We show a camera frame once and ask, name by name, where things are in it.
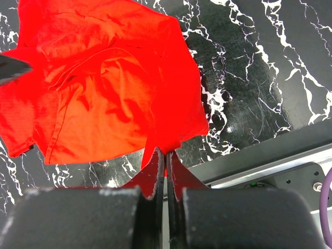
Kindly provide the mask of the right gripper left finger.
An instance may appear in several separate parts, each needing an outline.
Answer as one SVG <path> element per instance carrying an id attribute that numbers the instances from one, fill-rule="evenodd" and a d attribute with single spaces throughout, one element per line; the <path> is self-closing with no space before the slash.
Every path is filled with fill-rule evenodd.
<path id="1" fill-rule="evenodd" d="M 141 196 L 135 211 L 132 248 L 162 247 L 164 154 L 154 149 L 148 164 L 122 188 L 136 188 Z"/>

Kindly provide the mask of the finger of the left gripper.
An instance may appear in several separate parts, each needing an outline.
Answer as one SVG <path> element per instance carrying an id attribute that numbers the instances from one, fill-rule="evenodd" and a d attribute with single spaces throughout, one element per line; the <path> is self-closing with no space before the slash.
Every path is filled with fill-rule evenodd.
<path id="1" fill-rule="evenodd" d="M 1 85 L 5 85 L 22 75 L 30 72 L 31 66 L 21 60 L 1 55 L 0 80 Z"/>

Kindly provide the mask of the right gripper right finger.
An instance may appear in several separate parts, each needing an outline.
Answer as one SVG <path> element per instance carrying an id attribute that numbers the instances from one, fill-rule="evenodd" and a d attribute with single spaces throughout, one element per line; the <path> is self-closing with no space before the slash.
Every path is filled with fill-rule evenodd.
<path id="1" fill-rule="evenodd" d="M 184 189 L 209 189 L 180 161 L 175 151 L 166 155 L 170 248 L 186 248 Z"/>

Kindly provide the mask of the red t-shirt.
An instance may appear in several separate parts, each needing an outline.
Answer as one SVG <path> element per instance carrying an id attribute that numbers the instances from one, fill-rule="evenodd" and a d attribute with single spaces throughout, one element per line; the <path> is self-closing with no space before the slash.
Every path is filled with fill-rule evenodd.
<path id="1" fill-rule="evenodd" d="M 168 153 L 209 130 L 179 21 L 135 1 L 19 1 L 16 49 L 33 70 L 1 87 L 1 138 L 17 157 L 95 162 Z"/>

